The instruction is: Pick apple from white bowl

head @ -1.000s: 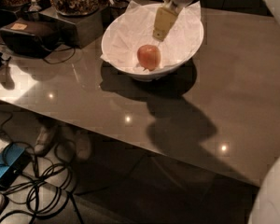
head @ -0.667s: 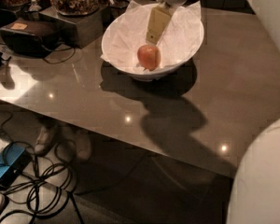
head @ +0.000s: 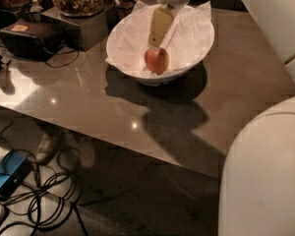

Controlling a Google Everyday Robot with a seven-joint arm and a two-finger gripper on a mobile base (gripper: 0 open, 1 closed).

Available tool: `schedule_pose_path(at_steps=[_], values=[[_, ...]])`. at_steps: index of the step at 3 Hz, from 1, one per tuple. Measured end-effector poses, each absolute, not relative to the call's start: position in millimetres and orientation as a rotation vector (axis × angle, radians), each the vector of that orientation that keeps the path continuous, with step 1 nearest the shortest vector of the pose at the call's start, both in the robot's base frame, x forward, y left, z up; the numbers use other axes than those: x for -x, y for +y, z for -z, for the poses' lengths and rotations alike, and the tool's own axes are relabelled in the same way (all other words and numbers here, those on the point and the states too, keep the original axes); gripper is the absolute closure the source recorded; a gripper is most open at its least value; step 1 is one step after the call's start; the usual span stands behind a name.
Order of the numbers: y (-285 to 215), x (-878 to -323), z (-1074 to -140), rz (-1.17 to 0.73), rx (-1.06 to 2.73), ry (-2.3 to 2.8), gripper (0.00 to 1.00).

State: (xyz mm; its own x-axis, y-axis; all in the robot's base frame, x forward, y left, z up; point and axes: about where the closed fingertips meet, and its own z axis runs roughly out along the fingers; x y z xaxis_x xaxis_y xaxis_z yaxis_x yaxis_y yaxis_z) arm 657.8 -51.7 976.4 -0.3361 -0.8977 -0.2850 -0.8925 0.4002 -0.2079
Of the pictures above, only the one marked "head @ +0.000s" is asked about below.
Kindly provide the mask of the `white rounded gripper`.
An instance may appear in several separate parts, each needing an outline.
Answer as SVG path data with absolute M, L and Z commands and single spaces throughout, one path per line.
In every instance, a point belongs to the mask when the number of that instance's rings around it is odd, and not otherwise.
M 167 5 L 172 9 L 180 9 L 190 0 L 156 0 L 160 5 Z M 165 7 L 158 7 L 152 13 L 148 34 L 148 44 L 158 48 L 174 22 L 172 12 Z

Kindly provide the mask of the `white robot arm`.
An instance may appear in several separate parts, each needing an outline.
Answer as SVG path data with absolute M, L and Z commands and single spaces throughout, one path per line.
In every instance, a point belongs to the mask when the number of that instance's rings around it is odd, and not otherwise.
M 295 0 L 242 0 L 295 84 Z M 220 186 L 218 236 L 295 236 L 295 96 L 235 138 Z

